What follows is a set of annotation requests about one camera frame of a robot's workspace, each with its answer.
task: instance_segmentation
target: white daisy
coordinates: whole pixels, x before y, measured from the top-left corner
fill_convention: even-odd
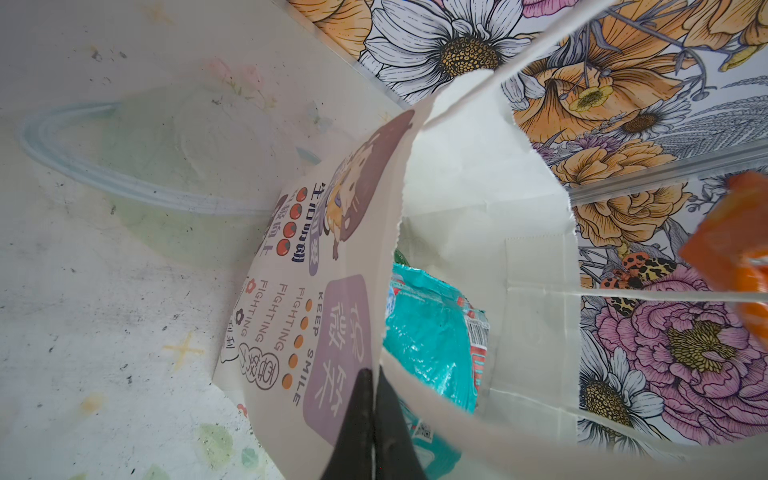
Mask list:
[[[669,133],[690,113],[690,102],[678,97],[672,101],[659,100],[650,107],[638,111],[637,116],[617,128],[613,135],[622,141],[640,138],[646,141]]]
[[[511,35],[522,16],[522,0],[443,4],[445,10],[432,0],[382,0],[372,11],[375,28],[360,61],[409,104],[468,71],[495,69],[531,43],[530,35]],[[375,37],[376,31],[383,37]],[[505,82],[504,92],[513,108],[524,110],[529,98],[541,98],[545,90],[521,73]]]
[[[581,331],[579,407],[614,422],[658,437],[645,419],[661,415],[664,399],[644,392],[645,375],[630,370],[627,354],[616,348],[610,360],[591,333]],[[639,454],[646,446],[608,427],[587,419],[578,421],[578,441],[603,449]]]

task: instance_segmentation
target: paper bag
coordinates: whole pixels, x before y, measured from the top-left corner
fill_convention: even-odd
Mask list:
[[[606,3],[584,0],[516,66],[456,78],[340,164],[326,161],[283,189],[214,382],[244,403],[288,480],[322,475],[357,372],[371,368],[375,385],[379,364],[414,413],[464,453],[446,478],[716,478],[757,468],[755,442],[717,452],[666,445],[578,410],[575,223],[567,193],[515,126],[496,82]],[[382,349],[399,237],[413,266],[456,286],[491,323],[481,418]],[[577,447],[579,416],[673,461]],[[696,461],[680,466],[682,455]]]

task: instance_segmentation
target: orange object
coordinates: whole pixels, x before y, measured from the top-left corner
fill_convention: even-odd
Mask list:
[[[728,187],[680,255],[714,290],[768,292],[768,177],[746,172]],[[768,304],[740,303],[737,312],[768,347]]]

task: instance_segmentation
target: purple label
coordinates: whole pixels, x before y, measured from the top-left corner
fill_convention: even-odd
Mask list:
[[[371,368],[371,320],[362,275],[329,282],[304,422],[331,445],[339,436],[357,372]]]

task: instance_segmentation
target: floral wrapping paper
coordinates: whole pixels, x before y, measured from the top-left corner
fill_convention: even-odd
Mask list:
[[[768,352],[730,305],[621,299],[622,289],[711,290],[678,250],[726,194],[730,175],[575,208],[581,285],[606,292],[582,297],[582,409],[675,442],[768,432]],[[660,265],[656,273],[633,274],[638,255]],[[578,440],[659,453],[587,419]]]
[[[414,104],[458,75],[497,68],[576,1],[290,3]],[[768,0],[616,1],[502,90],[554,175],[576,187],[765,137],[766,43]],[[581,408],[675,442],[768,432],[766,351],[728,305],[611,296],[709,289],[677,250],[726,193],[726,180],[574,208],[582,286],[614,288],[583,299]],[[656,273],[630,275],[638,258]],[[659,453],[586,419],[578,440]]]

